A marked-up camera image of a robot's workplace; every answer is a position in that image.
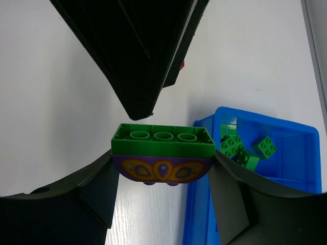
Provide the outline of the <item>green lego brick with studs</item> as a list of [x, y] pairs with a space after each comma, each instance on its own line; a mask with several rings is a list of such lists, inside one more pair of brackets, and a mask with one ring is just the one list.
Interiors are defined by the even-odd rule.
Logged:
[[221, 117], [221, 138], [229, 138], [237, 135], [237, 118], [223, 115]]

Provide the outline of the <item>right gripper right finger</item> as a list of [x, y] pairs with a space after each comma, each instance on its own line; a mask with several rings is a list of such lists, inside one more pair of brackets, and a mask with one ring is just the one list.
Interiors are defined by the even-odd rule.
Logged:
[[326, 193], [277, 184], [220, 151], [208, 178], [221, 244], [326, 244]]

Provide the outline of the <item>green curved lego brick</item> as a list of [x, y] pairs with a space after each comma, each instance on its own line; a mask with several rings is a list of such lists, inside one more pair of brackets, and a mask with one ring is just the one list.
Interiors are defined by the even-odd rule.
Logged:
[[253, 152], [249, 150], [240, 150], [237, 153], [236, 163], [249, 169], [255, 171], [260, 158]]

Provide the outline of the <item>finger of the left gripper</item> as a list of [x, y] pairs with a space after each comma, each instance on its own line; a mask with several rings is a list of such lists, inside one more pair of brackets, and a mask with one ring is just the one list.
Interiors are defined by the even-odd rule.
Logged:
[[53, 1], [132, 120], [149, 117], [195, 1]]
[[186, 57], [192, 39], [195, 35], [199, 22], [203, 16], [203, 13], [208, 3], [209, 0], [196, 1], [195, 5], [191, 7], [190, 15], [187, 18], [184, 30], [182, 32], [181, 41], [178, 45], [178, 49], [170, 66], [167, 77], [165, 78], [163, 88], [175, 84], [177, 77], [180, 73], [180, 67], [182, 65], [182, 62]]

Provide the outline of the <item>green lego end brick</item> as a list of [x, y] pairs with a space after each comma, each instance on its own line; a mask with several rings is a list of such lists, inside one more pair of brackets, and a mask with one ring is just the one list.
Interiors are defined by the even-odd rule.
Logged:
[[241, 137], [239, 135], [225, 137], [220, 143], [220, 152], [228, 158], [232, 158], [244, 148]]

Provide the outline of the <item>red lego brick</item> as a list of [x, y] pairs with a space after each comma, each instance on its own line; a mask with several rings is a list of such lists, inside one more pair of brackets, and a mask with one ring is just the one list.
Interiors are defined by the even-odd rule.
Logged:
[[180, 67], [180, 70], [182, 70], [184, 68], [184, 66], [185, 66], [185, 61], [182, 62], [182, 65]]

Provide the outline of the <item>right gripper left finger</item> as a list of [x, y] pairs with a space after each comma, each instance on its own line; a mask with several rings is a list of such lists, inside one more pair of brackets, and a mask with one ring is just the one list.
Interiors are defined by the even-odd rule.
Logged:
[[30, 194], [1, 198], [1, 244], [104, 244], [119, 173], [111, 151]]

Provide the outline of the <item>green butterfly printed lego brick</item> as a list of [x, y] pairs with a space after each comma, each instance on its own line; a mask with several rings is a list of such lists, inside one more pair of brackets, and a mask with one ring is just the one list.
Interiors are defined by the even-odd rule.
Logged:
[[216, 144], [202, 127], [120, 124], [111, 151], [114, 166], [127, 179], [176, 186], [207, 174]]

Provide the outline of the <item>small green lego brick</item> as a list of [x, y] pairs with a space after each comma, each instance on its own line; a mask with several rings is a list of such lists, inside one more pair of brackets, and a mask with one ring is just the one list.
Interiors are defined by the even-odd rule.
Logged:
[[277, 150], [275, 144], [269, 136], [261, 139], [256, 145], [257, 151], [261, 153], [262, 159], [269, 159]]

